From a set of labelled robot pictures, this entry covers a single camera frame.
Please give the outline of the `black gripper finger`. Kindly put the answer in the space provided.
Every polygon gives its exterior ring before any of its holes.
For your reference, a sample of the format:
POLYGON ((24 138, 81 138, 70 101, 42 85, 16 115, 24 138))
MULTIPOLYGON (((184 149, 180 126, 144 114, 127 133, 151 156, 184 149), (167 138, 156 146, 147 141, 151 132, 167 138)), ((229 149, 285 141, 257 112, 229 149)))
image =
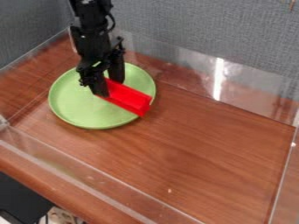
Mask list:
POLYGON ((109 68, 108 68, 108 78, 123 83, 125 80, 125 62, 124 62, 124 51, 116 49, 109 56, 109 68))
POLYGON ((78 70, 78 84, 88 87, 93 95, 109 97, 104 71, 96 68, 78 70))

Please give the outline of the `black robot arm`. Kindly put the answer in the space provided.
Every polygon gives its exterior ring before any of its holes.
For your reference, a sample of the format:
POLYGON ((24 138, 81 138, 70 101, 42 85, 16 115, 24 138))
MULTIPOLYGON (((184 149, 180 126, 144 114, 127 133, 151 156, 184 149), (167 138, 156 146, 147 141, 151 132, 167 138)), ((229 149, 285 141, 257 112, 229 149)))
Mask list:
POLYGON ((80 62, 76 66, 78 84, 88 87, 93 95, 109 97, 108 78, 123 84, 125 80, 124 39, 109 38, 116 27, 110 14, 110 0, 69 0, 77 23, 69 26, 70 40, 80 62))

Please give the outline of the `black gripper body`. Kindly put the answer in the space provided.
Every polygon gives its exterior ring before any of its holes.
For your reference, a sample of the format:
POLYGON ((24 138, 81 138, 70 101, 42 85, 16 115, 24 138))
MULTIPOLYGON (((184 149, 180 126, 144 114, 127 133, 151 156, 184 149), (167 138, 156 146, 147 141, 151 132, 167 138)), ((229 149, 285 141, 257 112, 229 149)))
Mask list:
POLYGON ((77 29, 77 50, 80 62, 76 70, 96 68, 108 72, 109 56, 116 49, 124 51, 124 39, 121 37, 109 38, 110 28, 108 23, 93 27, 72 25, 77 29))

